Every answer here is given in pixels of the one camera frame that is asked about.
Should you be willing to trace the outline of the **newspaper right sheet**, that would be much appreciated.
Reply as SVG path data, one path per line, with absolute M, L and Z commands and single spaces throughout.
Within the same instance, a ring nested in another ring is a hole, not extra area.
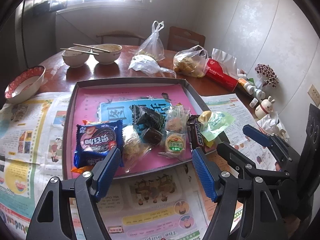
M 256 129 L 259 126 L 236 94 L 204 96 L 202 99 L 212 112 L 228 113 L 235 118 L 233 123 L 225 129 L 225 134 L 230 141 L 227 146 L 231 155 L 228 157 L 224 153 L 226 148 L 225 145 L 221 144 L 216 153 L 207 155 L 208 160 L 215 162 L 221 171 L 228 171 L 239 179 L 242 178 L 240 172 L 243 169 L 239 165 L 236 166 L 235 162 L 240 160 L 241 157 L 253 161 L 258 170 L 274 171 L 276 169 L 276 160 L 271 152 L 254 140 L 249 139 L 242 132 L 242 128 L 247 124 Z M 209 220 L 216 210 L 216 204 L 206 196 L 192 163 L 181 165 L 175 170 L 190 206 L 190 212 L 181 217 L 180 223 L 181 226 L 190 224 L 191 228 L 180 238 L 203 239 L 209 226 Z

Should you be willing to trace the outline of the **blue Oreo cookie pack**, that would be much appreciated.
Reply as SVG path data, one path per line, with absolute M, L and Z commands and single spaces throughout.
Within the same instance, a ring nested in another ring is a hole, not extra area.
M 123 149 L 123 121 L 77 125 L 74 166 L 93 166 L 116 147 Z

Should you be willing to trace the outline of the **wall power outlet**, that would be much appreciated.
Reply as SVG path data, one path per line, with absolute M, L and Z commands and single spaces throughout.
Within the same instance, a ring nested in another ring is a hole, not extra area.
M 318 107 L 320 105 L 320 94 L 314 85 L 310 86 L 308 95 L 313 100 L 314 104 Z

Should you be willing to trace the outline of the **clear round cake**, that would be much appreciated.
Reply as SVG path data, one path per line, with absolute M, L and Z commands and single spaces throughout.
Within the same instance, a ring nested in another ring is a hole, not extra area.
M 183 105 L 170 106 L 166 110 L 167 118 L 165 130 L 183 134 L 187 130 L 187 121 L 190 116 L 190 109 Z

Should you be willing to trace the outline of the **yellow snack packet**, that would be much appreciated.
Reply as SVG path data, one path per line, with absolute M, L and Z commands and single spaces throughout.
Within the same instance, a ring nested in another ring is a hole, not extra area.
M 205 137 L 203 137 L 203 142 L 204 142 L 204 145 L 208 148 L 212 148 L 213 146 L 216 145 L 215 139 L 207 140 Z

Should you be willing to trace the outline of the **grey cardboard tray box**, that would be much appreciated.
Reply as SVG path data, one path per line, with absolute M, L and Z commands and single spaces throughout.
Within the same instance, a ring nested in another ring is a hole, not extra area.
M 142 105 L 162 115 L 170 105 L 182 104 L 191 114 L 201 114 L 208 106 L 185 79 L 163 77 L 119 77 L 77 82 L 67 109 L 63 132 L 62 168 L 64 179 L 72 172 L 77 126 L 85 120 L 132 125 L 130 106 Z

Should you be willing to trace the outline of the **white rabbit figurine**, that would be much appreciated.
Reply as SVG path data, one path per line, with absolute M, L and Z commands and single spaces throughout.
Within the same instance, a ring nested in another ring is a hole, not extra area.
M 262 119 L 264 116 L 270 114 L 273 111 L 273 105 L 275 99 L 269 96 L 267 99 L 264 99 L 255 109 L 255 116 L 258 120 Z

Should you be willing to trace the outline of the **dark brown cake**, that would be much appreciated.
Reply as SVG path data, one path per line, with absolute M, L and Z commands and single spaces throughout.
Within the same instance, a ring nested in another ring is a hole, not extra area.
M 144 142 L 152 145 L 158 145 L 163 138 L 162 133 L 153 127 L 144 129 L 141 136 Z

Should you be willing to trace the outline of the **white bowl right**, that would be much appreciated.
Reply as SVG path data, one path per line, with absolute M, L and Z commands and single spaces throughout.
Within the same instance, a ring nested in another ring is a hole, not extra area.
M 118 44 L 98 44 L 95 45 L 94 48 L 100 48 L 104 51 L 93 49 L 93 53 L 98 53 L 98 55 L 94 55 L 94 58 L 100 63 L 104 65 L 112 64 L 116 61 L 121 54 L 122 46 Z

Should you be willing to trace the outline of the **crumpled white tissue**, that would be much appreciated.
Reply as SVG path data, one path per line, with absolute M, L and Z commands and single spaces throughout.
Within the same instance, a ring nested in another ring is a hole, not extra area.
M 275 134 L 288 141 L 290 138 L 284 124 L 281 122 L 278 112 L 272 111 L 265 115 L 262 119 L 257 121 L 258 126 L 263 130 L 266 134 Z

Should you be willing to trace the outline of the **round green label pastry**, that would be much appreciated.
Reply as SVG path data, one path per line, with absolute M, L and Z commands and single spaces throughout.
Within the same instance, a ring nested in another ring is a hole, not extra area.
M 166 131 L 165 140 L 162 145 L 162 150 L 158 152 L 158 155 L 169 159 L 177 159 L 178 161 L 185 160 L 187 148 L 186 133 Z

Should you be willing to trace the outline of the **clear pastry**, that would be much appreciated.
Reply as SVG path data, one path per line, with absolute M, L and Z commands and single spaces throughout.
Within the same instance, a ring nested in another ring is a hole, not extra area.
M 129 173 L 152 150 L 152 146 L 142 141 L 133 125 L 123 128 L 123 162 L 125 173 Z

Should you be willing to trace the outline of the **black triangular snack pack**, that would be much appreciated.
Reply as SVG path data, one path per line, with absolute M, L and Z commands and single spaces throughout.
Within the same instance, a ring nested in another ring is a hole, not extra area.
M 131 105 L 132 124 L 142 125 L 144 128 L 154 128 L 161 131 L 164 127 L 165 118 L 161 113 L 146 106 Z

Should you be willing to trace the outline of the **light green snack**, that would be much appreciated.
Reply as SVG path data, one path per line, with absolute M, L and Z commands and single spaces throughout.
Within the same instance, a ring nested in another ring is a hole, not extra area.
M 213 141 L 234 122 L 235 118 L 226 112 L 204 111 L 197 120 L 201 126 L 202 136 L 207 141 Z

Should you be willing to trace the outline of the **Snickers chocolate bar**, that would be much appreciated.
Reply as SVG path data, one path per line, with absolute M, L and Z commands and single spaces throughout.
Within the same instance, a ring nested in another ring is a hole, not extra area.
M 187 135 L 191 151 L 200 147 L 205 152 L 206 150 L 203 142 L 203 137 L 200 131 L 201 124 L 198 121 L 198 117 L 199 115 L 189 116 L 189 119 L 186 124 Z

